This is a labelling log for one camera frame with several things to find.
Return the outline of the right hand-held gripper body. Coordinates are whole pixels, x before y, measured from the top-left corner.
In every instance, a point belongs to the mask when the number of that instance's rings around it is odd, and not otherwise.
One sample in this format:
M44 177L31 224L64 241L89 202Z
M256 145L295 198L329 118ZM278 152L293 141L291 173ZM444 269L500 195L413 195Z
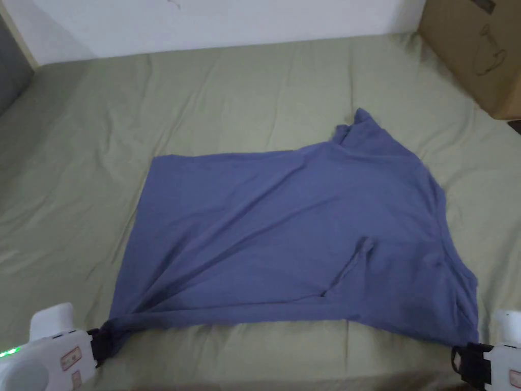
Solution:
M468 343L451 349L451 365L474 390L520 390L520 312L496 312L497 345Z

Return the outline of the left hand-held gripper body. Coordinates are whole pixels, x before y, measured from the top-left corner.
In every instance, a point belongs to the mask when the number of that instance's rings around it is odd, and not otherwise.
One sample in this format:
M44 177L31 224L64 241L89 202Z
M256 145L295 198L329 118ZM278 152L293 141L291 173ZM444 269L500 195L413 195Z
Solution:
M1 352L1 390L78 390L111 356L107 330L78 329L71 303L36 312L29 341Z

